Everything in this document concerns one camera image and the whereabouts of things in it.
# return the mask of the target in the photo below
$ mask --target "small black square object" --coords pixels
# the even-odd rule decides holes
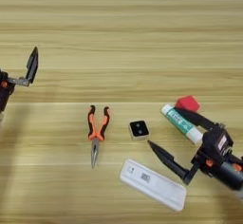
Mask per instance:
[[[130,131],[134,140],[143,140],[149,135],[145,121],[130,122]]]

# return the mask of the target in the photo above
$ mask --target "green label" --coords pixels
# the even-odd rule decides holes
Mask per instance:
[[[188,131],[194,128],[194,126],[190,122],[182,118],[174,108],[169,110],[166,117],[173,125],[175,125],[185,135],[188,133]]]

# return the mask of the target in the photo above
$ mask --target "red part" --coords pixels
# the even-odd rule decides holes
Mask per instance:
[[[187,96],[178,99],[176,107],[197,112],[197,110],[200,108],[200,105],[198,104],[198,102],[195,100],[193,96]]]

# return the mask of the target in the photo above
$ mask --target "black handle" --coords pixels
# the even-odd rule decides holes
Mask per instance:
[[[104,114],[104,118],[103,118],[102,127],[99,133],[97,134],[97,137],[100,139],[100,141],[104,141],[104,132],[110,122],[110,110],[108,106],[103,109],[103,114]]]
[[[89,127],[89,133],[88,138],[90,140],[93,140],[96,137],[95,132],[95,106],[91,105],[90,110],[87,115],[87,121],[88,121],[88,127]]]

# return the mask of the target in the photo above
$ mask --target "white plastic card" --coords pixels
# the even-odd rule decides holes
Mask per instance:
[[[184,208],[186,189],[147,167],[129,159],[121,170],[121,180],[175,211]]]

